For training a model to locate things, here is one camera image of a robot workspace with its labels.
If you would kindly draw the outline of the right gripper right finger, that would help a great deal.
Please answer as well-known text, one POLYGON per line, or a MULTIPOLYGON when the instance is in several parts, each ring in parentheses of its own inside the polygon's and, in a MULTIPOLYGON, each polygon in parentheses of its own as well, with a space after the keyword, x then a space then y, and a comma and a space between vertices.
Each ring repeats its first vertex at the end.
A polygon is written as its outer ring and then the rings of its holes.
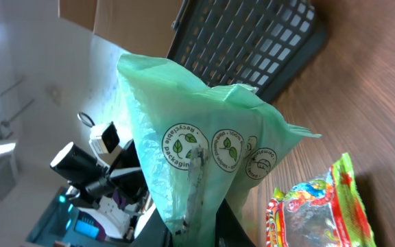
POLYGON ((226 200, 216 214, 215 247, 255 247, 226 200))

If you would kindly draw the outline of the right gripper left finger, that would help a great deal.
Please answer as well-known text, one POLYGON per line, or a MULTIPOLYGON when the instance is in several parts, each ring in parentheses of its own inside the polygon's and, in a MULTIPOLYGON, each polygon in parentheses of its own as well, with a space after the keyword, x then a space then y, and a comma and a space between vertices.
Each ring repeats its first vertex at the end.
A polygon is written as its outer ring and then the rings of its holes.
POLYGON ((171 233, 157 209, 154 209, 153 214, 130 247, 173 247, 171 233))

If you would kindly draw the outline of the teal tissue pack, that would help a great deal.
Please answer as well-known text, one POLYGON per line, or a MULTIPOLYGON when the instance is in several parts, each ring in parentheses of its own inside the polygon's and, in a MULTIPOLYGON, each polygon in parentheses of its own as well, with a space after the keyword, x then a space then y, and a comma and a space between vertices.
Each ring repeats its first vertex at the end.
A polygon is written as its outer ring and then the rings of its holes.
POLYGON ((305 137, 247 84, 209 87, 166 58, 124 54, 117 75, 143 175, 174 246, 213 246, 222 202, 241 210, 305 137))

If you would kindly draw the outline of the Haribo gummy candy bag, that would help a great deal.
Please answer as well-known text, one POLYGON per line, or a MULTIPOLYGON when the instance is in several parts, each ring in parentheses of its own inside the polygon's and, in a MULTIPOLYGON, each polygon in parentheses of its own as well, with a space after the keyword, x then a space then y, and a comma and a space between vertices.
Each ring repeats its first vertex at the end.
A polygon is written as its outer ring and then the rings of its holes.
POLYGON ((376 246, 348 153, 287 192, 276 188, 265 216, 267 247, 376 246))

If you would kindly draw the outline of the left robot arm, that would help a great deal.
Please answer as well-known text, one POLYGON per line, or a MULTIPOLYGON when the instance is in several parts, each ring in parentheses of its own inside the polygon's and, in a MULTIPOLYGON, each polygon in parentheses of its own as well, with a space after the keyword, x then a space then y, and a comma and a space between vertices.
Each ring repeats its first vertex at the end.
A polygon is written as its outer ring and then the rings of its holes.
POLYGON ((98 209, 101 197, 111 198, 115 192, 134 204, 148 191, 133 140, 109 167, 70 142, 52 160, 50 168, 75 188, 67 198, 77 207, 98 209))

